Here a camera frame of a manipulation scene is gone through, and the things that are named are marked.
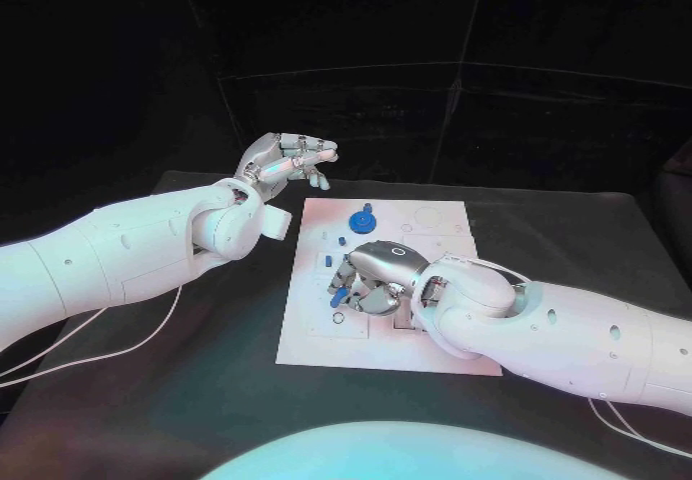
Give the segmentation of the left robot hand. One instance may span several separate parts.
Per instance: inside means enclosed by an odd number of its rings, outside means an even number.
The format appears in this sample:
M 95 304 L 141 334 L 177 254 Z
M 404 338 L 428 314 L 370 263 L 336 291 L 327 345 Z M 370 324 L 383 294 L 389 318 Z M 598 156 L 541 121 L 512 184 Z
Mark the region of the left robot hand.
M 337 159 L 333 141 L 294 133 L 267 133 L 246 148 L 233 177 L 268 202 L 294 180 L 307 180 L 313 188 L 329 190 L 330 184 L 317 165 Z

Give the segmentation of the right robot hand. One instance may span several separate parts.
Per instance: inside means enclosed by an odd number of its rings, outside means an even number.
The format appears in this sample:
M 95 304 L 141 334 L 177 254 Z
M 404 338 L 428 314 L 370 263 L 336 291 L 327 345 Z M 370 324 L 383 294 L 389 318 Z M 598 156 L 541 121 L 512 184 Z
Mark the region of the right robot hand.
M 330 306 L 347 306 L 373 316 L 391 315 L 411 298 L 430 262 L 408 246 L 391 241 L 362 244 L 344 256 L 327 292 Z

